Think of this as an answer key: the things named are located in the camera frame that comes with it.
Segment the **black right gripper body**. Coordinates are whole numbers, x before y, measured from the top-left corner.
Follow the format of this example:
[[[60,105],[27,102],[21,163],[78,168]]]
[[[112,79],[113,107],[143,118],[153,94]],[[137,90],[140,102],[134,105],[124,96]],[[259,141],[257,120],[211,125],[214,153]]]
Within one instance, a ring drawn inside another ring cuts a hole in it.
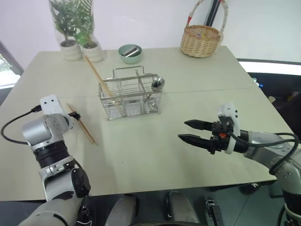
[[[209,123],[209,131],[212,132],[210,137],[210,147],[208,149],[210,154],[215,154],[216,151],[225,151],[230,142],[230,131],[232,126],[229,123],[223,125],[221,122]]]

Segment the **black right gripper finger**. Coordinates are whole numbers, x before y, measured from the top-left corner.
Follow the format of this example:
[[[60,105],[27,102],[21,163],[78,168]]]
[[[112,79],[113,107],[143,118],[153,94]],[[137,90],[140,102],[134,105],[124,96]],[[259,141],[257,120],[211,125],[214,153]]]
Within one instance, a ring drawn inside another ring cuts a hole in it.
[[[212,123],[207,121],[201,121],[201,120],[188,120],[185,121],[184,124],[198,130],[212,130]]]
[[[192,134],[179,134],[178,137],[187,144],[210,151],[211,141]]]

